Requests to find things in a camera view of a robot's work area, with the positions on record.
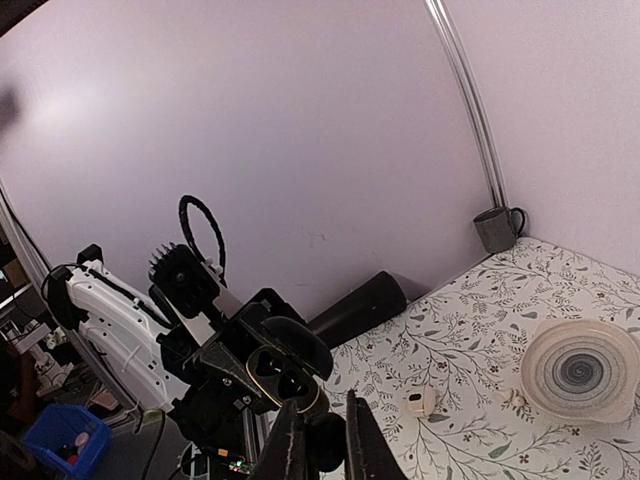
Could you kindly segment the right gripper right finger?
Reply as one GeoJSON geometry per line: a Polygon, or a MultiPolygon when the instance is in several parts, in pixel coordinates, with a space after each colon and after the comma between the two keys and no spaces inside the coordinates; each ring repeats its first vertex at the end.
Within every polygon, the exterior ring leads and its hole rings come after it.
{"type": "Polygon", "coordinates": [[[345,478],[407,480],[366,400],[347,395],[345,478]]]}

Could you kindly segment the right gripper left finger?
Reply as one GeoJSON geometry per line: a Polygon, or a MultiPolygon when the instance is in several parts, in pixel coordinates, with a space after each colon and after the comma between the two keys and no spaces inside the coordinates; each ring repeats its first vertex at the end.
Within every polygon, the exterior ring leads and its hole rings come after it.
{"type": "Polygon", "coordinates": [[[295,400],[287,400],[282,405],[249,479],[312,478],[308,453],[309,422],[297,407],[295,400]]]}

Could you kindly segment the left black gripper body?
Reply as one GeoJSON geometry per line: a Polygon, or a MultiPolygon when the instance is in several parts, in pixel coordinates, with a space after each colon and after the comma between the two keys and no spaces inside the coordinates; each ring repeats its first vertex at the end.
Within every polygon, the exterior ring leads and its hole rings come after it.
{"type": "Polygon", "coordinates": [[[261,393],[245,368],[260,346],[260,322],[272,316],[305,321],[271,288],[260,290],[232,314],[215,306],[204,314],[216,319],[214,335],[197,349],[177,350],[172,360],[177,376],[189,385],[183,398],[172,402],[172,420],[197,445],[240,445],[243,411],[261,415],[280,408],[261,393]]]}

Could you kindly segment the black earbud charging case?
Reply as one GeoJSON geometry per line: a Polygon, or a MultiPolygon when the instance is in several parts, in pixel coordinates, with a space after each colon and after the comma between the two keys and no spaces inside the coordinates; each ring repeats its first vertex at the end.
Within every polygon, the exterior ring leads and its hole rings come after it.
{"type": "Polygon", "coordinates": [[[261,321],[257,333],[260,346],[245,368],[261,393],[278,407],[291,401],[300,414],[318,408],[316,380],[326,380],[333,369],[326,344],[304,324],[285,316],[261,321]]]}

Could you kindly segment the white case near left arm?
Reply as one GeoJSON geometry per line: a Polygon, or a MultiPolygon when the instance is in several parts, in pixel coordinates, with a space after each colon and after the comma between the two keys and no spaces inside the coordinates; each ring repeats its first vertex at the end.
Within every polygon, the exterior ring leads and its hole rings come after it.
{"type": "Polygon", "coordinates": [[[437,400],[435,388],[429,385],[416,387],[407,394],[407,410],[414,417],[428,417],[435,412],[437,400]]]}

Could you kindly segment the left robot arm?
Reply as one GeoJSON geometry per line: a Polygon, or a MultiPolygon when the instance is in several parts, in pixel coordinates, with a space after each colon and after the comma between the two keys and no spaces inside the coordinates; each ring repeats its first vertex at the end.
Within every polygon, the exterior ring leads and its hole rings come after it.
{"type": "Polygon", "coordinates": [[[65,329],[92,348],[99,363],[145,410],[160,410],[198,446],[241,433],[242,415],[280,408],[250,377],[247,363],[276,345],[264,318],[296,311],[273,290],[248,304],[228,290],[224,269],[185,244],[163,247],[142,293],[113,275],[91,244],[44,282],[47,303],[65,329]]]}

